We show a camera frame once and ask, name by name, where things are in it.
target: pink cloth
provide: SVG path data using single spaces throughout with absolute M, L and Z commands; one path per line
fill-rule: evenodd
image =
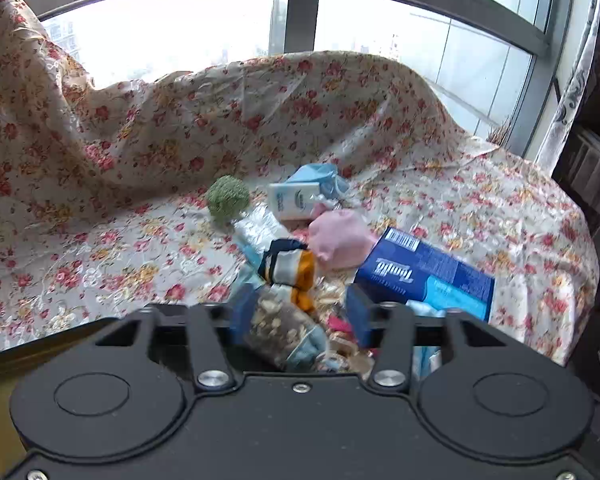
M 309 224 L 309 249 L 326 269 L 357 267 L 378 242 L 359 213 L 327 211 Z
M 323 202 L 318 202 L 316 205 L 314 205 L 314 208 L 311 209 L 311 220 L 315 220 L 318 218 L 318 216 L 327 212 L 328 210 L 329 208 Z
M 353 327 L 348 321 L 344 321 L 333 314 L 329 314 L 327 318 L 327 327 L 334 332 L 346 332 L 347 334 L 353 334 Z

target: barcode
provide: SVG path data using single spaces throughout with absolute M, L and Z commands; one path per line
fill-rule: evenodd
M 398 229 L 391 228 L 389 230 L 388 235 L 385 237 L 390 242 L 394 244 L 400 245 L 400 247 L 404 247 L 410 251 L 415 251 L 418 248 L 418 244 L 420 240 L 414 238 L 407 233 L 403 233 L 402 231 L 398 231 Z

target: blue box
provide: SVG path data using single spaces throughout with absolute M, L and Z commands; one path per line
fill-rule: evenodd
M 489 320 L 494 279 L 474 267 L 389 227 L 360 266 L 354 283 L 374 303 L 409 300 L 437 310 L 460 308 Z

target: pink flower pattern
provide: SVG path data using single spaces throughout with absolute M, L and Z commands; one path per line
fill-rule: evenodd
M 22 0 L 0 0 L 0 350 L 150 301 L 224 301 L 244 257 L 208 186 L 232 174 L 263 197 L 309 162 L 338 166 L 375 231 L 493 274 L 490 323 L 565 361 L 598 280 L 582 213 L 408 67 L 287 54 L 96 90 Z

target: white bottle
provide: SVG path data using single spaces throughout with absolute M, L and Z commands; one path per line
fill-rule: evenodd
M 278 220 L 308 220 L 320 195 L 317 182 L 269 184 L 269 209 Z

